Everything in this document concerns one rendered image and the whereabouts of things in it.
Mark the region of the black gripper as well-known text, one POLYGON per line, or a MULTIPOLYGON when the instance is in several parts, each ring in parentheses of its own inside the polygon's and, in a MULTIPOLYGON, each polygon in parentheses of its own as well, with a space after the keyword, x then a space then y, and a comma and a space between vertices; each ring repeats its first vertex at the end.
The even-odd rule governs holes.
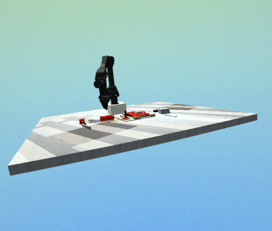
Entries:
POLYGON ((105 110, 107 110, 107 108, 108 108, 108 102, 110 101, 110 96, 109 95, 107 95, 107 87, 105 87, 105 88, 99 88, 99 91, 100 91, 100 96, 99 96, 99 101, 100 101, 100 103, 101 103, 101 105, 103 106, 103 108, 105 109, 105 110))

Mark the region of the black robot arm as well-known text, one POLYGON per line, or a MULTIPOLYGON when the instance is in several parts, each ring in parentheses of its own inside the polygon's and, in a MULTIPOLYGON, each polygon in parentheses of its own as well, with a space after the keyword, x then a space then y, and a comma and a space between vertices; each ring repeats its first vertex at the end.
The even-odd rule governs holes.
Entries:
POLYGON ((117 101, 117 97, 119 96, 119 92, 117 90, 117 87, 114 84, 114 76, 113 76, 113 66, 114 66, 114 57, 113 56, 102 56, 102 62, 101 66, 97 69, 95 74, 95 82, 94 87, 95 88, 105 88, 107 87, 107 76, 108 76, 108 90, 107 95, 111 97, 111 105, 113 104, 119 104, 117 101), (106 70, 107 69, 107 70, 106 70), (108 71, 108 72, 107 72, 108 71))

